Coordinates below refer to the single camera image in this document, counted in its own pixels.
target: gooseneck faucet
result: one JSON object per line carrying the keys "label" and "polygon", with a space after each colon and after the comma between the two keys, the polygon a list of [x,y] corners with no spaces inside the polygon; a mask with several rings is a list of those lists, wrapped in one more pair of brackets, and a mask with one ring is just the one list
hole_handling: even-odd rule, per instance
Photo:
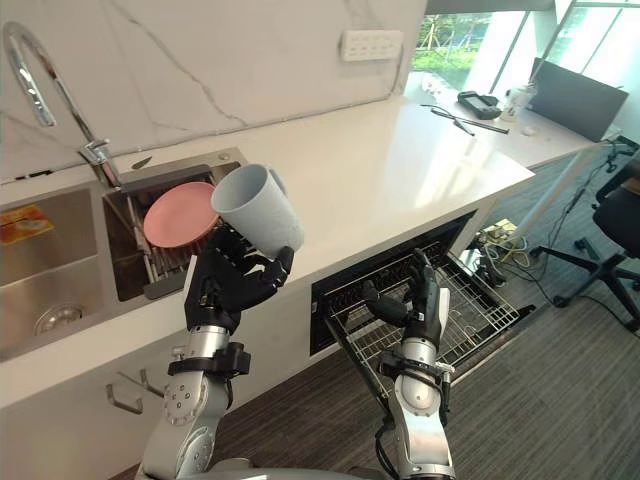
{"label": "gooseneck faucet", "polygon": [[73,101],[69,89],[62,81],[59,70],[53,64],[51,56],[47,53],[42,43],[40,43],[31,31],[18,22],[7,22],[4,24],[2,30],[4,48],[7,52],[9,65],[11,65],[11,69],[15,73],[20,87],[29,100],[33,113],[38,119],[40,125],[43,127],[53,127],[57,122],[53,113],[51,113],[51,110],[47,106],[44,97],[40,93],[40,89],[36,84],[35,78],[31,74],[29,65],[27,64],[22,52],[23,46],[28,47],[35,58],[37,58],[42,64],[45,72],[53,81],[63,103],[69,109],[73,119],[76,121],[78,127],[80,127],[80,130],[82,131],[82,134],[87,139],[88,143],[80,147],[78,153],[80,153],[80,155],[82,155],[91,165],[98,176],[98,179],[103,185],[105,185],[105,187],[120,187],[118,171],[116,170],[111,159],[111,154],[109,153],[109,140],[96,138],[93,134],[89,124],[80,113],[76,103]]}

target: table leg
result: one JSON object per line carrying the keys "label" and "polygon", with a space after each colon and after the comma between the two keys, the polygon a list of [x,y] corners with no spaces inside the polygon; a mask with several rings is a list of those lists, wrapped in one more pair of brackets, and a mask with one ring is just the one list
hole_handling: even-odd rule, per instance
{"label": "table leg", "polygon": [[529,210],[524,218],[518,224],[513,236],[525,236],[531,227],[538,221],[540,216],[549,208],[549,205],[558,198],[558,195],[564,191],[571,181],[589,165],[590,161],[600,152],[600,148],[589,148],[576,154],[569,162],[569,165],[562,171],[557,180],[547,189],[540,197],[538,203]]}

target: chair base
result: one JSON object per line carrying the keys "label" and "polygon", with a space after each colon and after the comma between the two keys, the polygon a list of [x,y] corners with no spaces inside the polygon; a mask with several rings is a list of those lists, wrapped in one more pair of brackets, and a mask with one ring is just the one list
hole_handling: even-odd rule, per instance
{"label": "chair base", "polygon": [[552,255],[589,271],[589,277],[568,295],[557,295],[553,297],[554,306],[558,308],[566,307],[575,297],[589,288],[589,286],[596,280],[601,280],[607,284],[609,289],[618,298],[620,303],[622,303],[622,305],[627,309],[627,311],[633,318],[631,323],[623,323],[623,325],[632,332],[638,330],[640,328],[640,310],[634,303],[633,299],[630,297],[629,292],[622,284],[620,279],[624,278],[627,280],[633,280],[632,288],[634,290],[640,290],[640,274],[625,270],[623,268],[618,268],[618,265],[626,260],[627,256],[616,253],[615,255],[612,255],[611,257],[601,261],[598,251],[593,247],[593,245],[591,245],[591,243],[589,243],[589,240],[587,240],[586,238],[577,240],[576,242],[574,242],[574,245],[577,249],[586,251],[589,255],[589,258],[577,257],[575,255],[570,255],[568,253],[560,252],[558,250],[553,250],[551,248],[542,246],[536,247],[529,252],[529,255],[531,255],[533,258],[538,257],[542,252],[546,252],[549,255]]}

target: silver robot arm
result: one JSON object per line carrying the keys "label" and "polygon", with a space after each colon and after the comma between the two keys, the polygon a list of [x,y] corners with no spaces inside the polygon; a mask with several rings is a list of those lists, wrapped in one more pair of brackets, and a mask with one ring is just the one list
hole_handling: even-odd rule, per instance
{"label": "silver robot arm", "polygon": [[[404,328],[395,350],[382,352],[379,371],[394,379],[389,398],[392,419],[376,434],[376,453],[383,468],[396,479],[454,479],[455,471],[444,432],[449,387],[454,369],[436,362],[449,311],[449,290],[439,288],[426,256],[414,252],[409,297],[413,309],[380,295],[366,282],[363,296],[369,310],[385,322]],[[380,443],[394,430],[395,468]]]}
{"label": "silver robot arm", "polygon": [[251,360],[244,346],[229,337],[240,323],[240,312],[274,295],[293,262],[288,247],[274,260],[251,253],[249,247],[224,225],[202,254],[192,257],[184,288],[189,339],[169,365],[162,418],[137,480],[181,479],[211,468],[216,429],[233,399],[231,380],[249,373]]}

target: stainless steel sink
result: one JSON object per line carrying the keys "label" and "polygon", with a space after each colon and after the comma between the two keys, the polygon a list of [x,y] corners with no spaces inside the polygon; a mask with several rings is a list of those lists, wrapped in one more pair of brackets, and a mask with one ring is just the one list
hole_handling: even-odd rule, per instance
{"label": "stainless steel sink", "polygon": [[209,166],[212,181],[220,181],[244,163],[232,148],[125,173],[122,191],[94,181],[3,205],[2,211],[37,205],[54,228],[0,247],[0,360],[142,307],[155,298],[145,296],[150,286],[161,294],[181,288],[174,275],[180,262],[149,277],[127,196],[153,199],[170,187],[167,176],[181,178],[174,174],[196,165]]}

